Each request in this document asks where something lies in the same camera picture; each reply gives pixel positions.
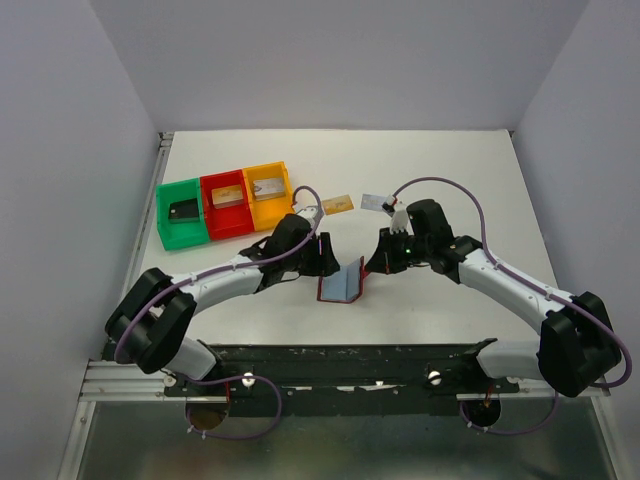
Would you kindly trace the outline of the red leather card holder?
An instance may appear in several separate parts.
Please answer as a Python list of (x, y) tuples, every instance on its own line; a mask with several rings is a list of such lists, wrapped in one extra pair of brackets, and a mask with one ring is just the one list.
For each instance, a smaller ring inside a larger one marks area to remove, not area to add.
[(364, 257), (341, 265), (336, 273), (318, 280), (317, 300), (325, 303), (352, 304), (364, 291)]

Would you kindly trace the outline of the white VIP card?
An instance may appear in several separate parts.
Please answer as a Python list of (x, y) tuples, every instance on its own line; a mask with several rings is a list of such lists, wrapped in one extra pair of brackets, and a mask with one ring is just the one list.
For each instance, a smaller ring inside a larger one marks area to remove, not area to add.
[(363, 194), (361, 197), (360, 208), (363, 210), (382, 212), (384, 210), (386, 197), (373, 194)]

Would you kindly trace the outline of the gold VIP card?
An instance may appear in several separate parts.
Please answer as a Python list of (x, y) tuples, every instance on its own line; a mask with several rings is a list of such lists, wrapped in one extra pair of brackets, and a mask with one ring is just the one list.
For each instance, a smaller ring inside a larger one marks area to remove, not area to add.
[(322, 208), (325, 215), (335, 215), (353, 210), (354, 204), (349, 195), (341, 195), (323, 200)]

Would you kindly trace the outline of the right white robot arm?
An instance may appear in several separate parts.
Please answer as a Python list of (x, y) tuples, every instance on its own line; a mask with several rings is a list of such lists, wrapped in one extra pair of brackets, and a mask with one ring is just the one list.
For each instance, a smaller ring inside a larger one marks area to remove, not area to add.
[(397, 274), (427, 266), (494, 300), (538, 336), (535, 341), (490, 341), (460, 367), (467, 389), (480, 392), (496, 379), (522, 378), (576, 397), (621, 362), (605, 305), (595, 294), (571, 294), (502, 263), (482, 242), (454, 235), (432, 199), (404, 206), (390, 198), (382, 209), (391, 223), (380, 230), (366, 272)]

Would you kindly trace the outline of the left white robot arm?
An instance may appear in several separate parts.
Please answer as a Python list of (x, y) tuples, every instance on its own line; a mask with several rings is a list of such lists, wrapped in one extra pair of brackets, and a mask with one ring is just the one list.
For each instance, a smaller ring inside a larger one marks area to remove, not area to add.
[(227, 300), (259, 293), (282, 283), (287, 273), (327, 277), (340, 270), (330, 234), (299, 214), (288, 214), (271, 235), (209, 270), (169, 275), (146, 270), (126, 293), (105, 325), (115, 343), (113, 360), (135, 364), (145, 374), (167, 370), (187, 377), (201, 395), (222, 380), (216, 354), (187, 337), (196, 315)]

